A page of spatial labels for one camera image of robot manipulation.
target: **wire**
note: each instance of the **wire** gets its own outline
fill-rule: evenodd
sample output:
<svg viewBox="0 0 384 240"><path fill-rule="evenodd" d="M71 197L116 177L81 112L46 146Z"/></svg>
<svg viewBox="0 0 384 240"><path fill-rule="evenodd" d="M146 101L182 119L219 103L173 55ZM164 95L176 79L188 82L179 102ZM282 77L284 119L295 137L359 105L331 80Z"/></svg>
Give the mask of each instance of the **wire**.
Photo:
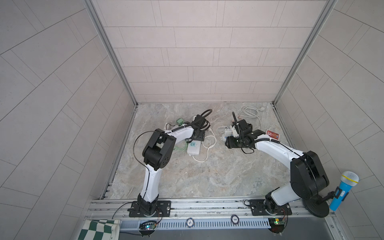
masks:
<svg viewBox="0 0 384 240"><path fill-rule="evenodd" d="M207 157L205 158L204 161L199 161L199 160L197 160L197 159L195 158L195 156L192 156L192 158L193 158L195 161L197 161L197 162L205 162L205 161L208 159L208 156L209 156L209 149L213 148L213 147L215 146L215 144L217 143L217 139L216 139L216 137L215 137L215 133L212 131L211 128L209 128L209 129L211 130L211 132L212 132L213 135L205 136L205 138L207 138L207 137L213 137L213 138L215 139L215 143L213 143L211 146L207 147L207 146L204 145L204 142L202 142L202 143L203 143L203 147L205 147L205 148L208 149L208 150L207 150Z"/></svg>
<svg viewBox="0 0 384 240"><path fill-rule="evenodd" d="M241 112L239 113L239 116L248 117L248 118L258 118L260 121L260 129L262 129L262 121L259 117L259 110L261 110L261 109L258 109L254 106L247 105L247 106L242 107Z"/></svg>

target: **marble floor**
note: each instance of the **marble floor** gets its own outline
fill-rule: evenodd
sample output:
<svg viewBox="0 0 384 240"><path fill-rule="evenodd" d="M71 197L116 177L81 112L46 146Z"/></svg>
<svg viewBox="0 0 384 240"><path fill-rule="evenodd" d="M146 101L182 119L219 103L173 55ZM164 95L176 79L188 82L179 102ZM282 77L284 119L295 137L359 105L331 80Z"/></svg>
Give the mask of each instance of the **marble floor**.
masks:
<svg viewBox="0 0 384 240"><path fill-rule="evenodd" d="M177 103L177 104L141 104L138 107L131 132L129 134L119 167L113 180L110 199L135 199L142 189L145 168L132 154L134 140L145 131L164 128L166 122L175 123L178 118L192 121L196 114L207 109L213 112L207 117L217 138L216 145L210 149L208 159L197 162L188 156L186 150L174 150L168 165L163 168L159 195L167 197L224 197L259 196L289 182L288 169L276 159L264 152L255 150L253 154L244 154L241 149L227 149L216 133L219 126L230 126L232 111L238 114L242 106L251 105L260 109L262 130L280 133L282 143L287 143L283 131L270 103ZM246 118L253 129L259 129L257 118ZM139 138L135 154L139 160L141 152L151 133ZM212 137L204 141L206 146L214 142ZM204 160L207 149L201 147L198 160Z"/></svg>

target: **blue microphone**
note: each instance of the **blue microphone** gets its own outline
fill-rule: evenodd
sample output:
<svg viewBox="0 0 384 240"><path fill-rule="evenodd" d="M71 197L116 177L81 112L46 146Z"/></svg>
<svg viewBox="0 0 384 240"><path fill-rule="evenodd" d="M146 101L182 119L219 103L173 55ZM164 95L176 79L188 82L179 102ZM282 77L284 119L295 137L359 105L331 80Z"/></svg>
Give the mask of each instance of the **blue microphone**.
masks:
<svg viewBox="0 0 384 240"><path fill-rule="evenodd" d="M335 190L334 198L329 208L333 211L336 211L336 209L339 207L341 202L348 194L349 190L353 186L356 186L358 183L359 177L357 176L357 174L350 171L343 172L343 174L341 175L340 185Z"/></svg>

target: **power strip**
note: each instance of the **power strip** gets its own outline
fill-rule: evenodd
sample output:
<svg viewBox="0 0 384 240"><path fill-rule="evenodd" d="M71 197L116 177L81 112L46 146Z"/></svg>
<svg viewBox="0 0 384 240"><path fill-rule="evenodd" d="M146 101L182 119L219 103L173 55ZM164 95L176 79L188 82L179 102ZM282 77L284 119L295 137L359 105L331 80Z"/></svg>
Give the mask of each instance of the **power strip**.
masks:
<svg viewBox="0 0 384 240"><path fill-rule="evenodd" d="M187 154L189 156L198 156L200 154L201 141L193 140L188 144Z"/></svg>

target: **white wall tile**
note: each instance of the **white wall tile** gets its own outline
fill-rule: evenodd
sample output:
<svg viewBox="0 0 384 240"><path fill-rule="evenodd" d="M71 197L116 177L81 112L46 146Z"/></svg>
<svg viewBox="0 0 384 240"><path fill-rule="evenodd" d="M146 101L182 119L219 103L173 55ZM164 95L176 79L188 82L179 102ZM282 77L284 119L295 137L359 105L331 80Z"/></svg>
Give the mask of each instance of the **white wall tile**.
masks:
<svg viewBox="0 0 384 240"><path fill-rule="evenodd" d="M382 51L378 49L382 49L383 42L384 33L370 28L348 54L382 81L384 81L384 63Z"/></svg>
<svg viewBox="0 0 384 240"><path fill-rule="evenodd" d="M338 83L353 67L355 62L318 36L308 52L308 56L329 76Z"/></svg>
<svg viewBox="0 0 384 240"><path fill-rule="evenodd" d="M79 175L72 169L59 165L15 239L28 239L32 235L48 239Z"/></svg>
<svg viewBox="0 0 384 240"><path fill-rule="evenodd" d="M280 48L302 48L312 28L287 28Z"/></svg>
<svg viewBox="0 0 384 240"><path fill-rule="evenodd" d="M0 58L0 119L35 89L16 69Z"/></svg>
<svg viewBox="0 0 384 240"><path fill-rule="evenodd" d="M287 1L278 26L312 27L325 1Z"/></svg>
<svg viewBox="0 0 384 240"><path fill-rule="evenodd" d="M270 48L263 66L292 66L300 48Z"/></svg>
<svg viewBox="0 0 384 240"><path fill-rule="evenodd" d="M223 26L271 26L278 1L226 1Z"/></svg>
<svg viewBox="0 0 384 240"><path fill-rule="evenodd" d="M173 83L173 88L176 94L210 94L211 83L201 82L199 84L188 82L188 83Z"/></svg>
<svg viewBox="0 0 384 240"><path fill-rule="evenodd" d="M122 67L122 70L128 82L147 82L143 67Z"/></svg>
<svg viewBox="0 0 384 240"><path fill-rule="evenodd" d="M163 26L216 26L215 1L159 1L159 3Z"/></svg>
<svg viewBox="0 0 384 240"><path fill-rule="evenodd" d="M297 75L299 75L311 91L315 88L316 84L320 81L324 74L324 71L321 70L321 68L317 66L316 63L308 56L305 56L303 62L297 70Z"/></svg>
<svg viewBox="0 0 384 240"><path fill-rule="evenodd" d="M95 107L68 149L68 157L84 166L106 121L101 111Z"/></svg>
<svg viewBox="0 0 384 240"><path fill-rule="evenodd" d="M316 133L324 143L329 155L340 172L352 170L359 178L373 175L366 163L331 118L328 118L324 124L316 129Z"/></svg>
<svg viewBox="0 0 384 240"><path fill-rule="evenodd" d="M248 93L250 85L249 82L216 82L215 93Z"/></svg>
<svg viewBox="0 0 384 240"><path fill-rule="evenodd" d="M286 28L233 28L232 48L278 48Z"/></svg>
<svg viewBox="0 0 384 240"><path fill-rule="evenodd" d="M231 82L235 67L193 67L194 82Z"/></svg>
<svg viewBox="0 0 384 240"><path fill-rule="evenodd" d="M4 187L40 196L79 130L67 115L59 113Z"/></svg>
<svg viewBox="0 0 384 240"><path fill-rule="evenodd" d="M125 67L164 66L160 48L118 48Z"/></svg>
<svg viewBox="0 0 384 240"><path fill-rule="evenodd" d="M280 89L281 83L257 82L253 93L276 94Z"/></svg>
<svg viewBox="0 0 384 240"><path fill-rule="evenodd" d="M33 86L37 87L42 82L41 79L12 52L12 50L8 50L1 54L1 57L16 69L16 71L23 75L23 77L25 77L25 79L27 79Z"/></svg>
<svg viewBox="0 0 384 240"><path fill-rule="evenodd" d="M257 66L261 48L221 48L219 66Z"/></svg>
<svg viewBox="0 0 384 240"><path fill-rule="evenodd" d="M150 67L153 82L188 82L187 67Z"/></svg>
<svg viewBox="0 0 384 240"><path fill-rule="evenodd" d="M0 204L2 238L14 239L30 211L30 209L23 207Z"/></svg>
<svg viewBox="0 0 384 240"><path fill-rule="evenodd" d="M126 48L119 27L104 27L113 48Z"/></svg>
<svg viewBox="0 0 384 240"><path fill-rule="evenodd" d="M232 28L175 28L178 48L229 48Z"/></svg>
<svg viewBox="0 0 384 240"><path fill-rule="evenodd" d="M320 31L320 36L343 50L362 23L341 12L333 10Z"/></svg>
<svg viewBox="0 0 384 240"><path fill-rule="evenodd" d="M171 66L212 66L214 49L168 48L168 57Z"/></svg>
<svg viewBox="0 0 384 240"><path fill-rule="evenodd" d="M67 204L83 208L104 162L107 152L96 143Z"/></svg>
<svg viewBox="0 0 384 240"><path fill-rule="evenodd" d="M80 47L68 24L61 21L17 45L12 51L36 75L45 79Z"/></svg>
<svg viewBox="0 0 384 240"><path fill-rule="evenodd" d="M293 97L311 124L314 124L316 120L318 120L323 113L325 113L323 106L319 103L304 82L300 83L297 87L296 94L294 94Z"/></svg>
<svg viewBox="0 0 384 240"><path fill-rule="evenodd" d="M136 94L169 94L166 83L132 83L132 85Z"/></svg>
<svg viewBox="0 0 384 240"><path fill-rule="evenodd" d="M35 205L37 199L39 199L38 196L15 191L4 187L0 188L0 203L2 204L26 207L31 209Z"/></svg>
<svg viewBox="0 0 384 240"><path fill-rule="evenodd" d="M309 151L315 152L318 156L322 156L327 153L323 143L321 142L316 132L313 130L304 113L300 113L299 116L297 116L297 118L293 121L293 123L295 124L297 131L299 132L305 143L305 146L307 146Z"/></svg>
<svg viewBox="0 0 384 240"><path fill-rule="evenodd" d="M384 31L384 2L381 0L356 0L346 11L346 14Z"/></svg>
<svg viewBox="0 0 384 240"><path fill-rule="evenodd" d="M347 138L352 137L372 123L372 120L359 106L331 79L318 91L316 98Z"/></svg>
<svg viewBox="0 0 384 240"><path fill-rule="evenodd" d="M174 48L175 35L170 27L120 27L127 48Z"/></svg>
<svg viewBox="0 0 384 240"><path fill-rule="evenodd" d="M107 26L156 26L151 1L97 2Z"/></svg>
<svg viewBox="0 0 384 240"><path fill-rule="evenodd" d="M37 33L12 0L2 1L0 9L0 53Z"/></svg>
<svg viewBox="0 0 384 240"><path fill-rule="evenodd" d="M68 101L67 105L85 121L106 86L99 74L93 71Z"/></svg>
<svg viewBox="0 0 384 240"><path fill-rule="evenodd" d="M0 159L19 164L72 96L52 74L0 122Z"/></svg>

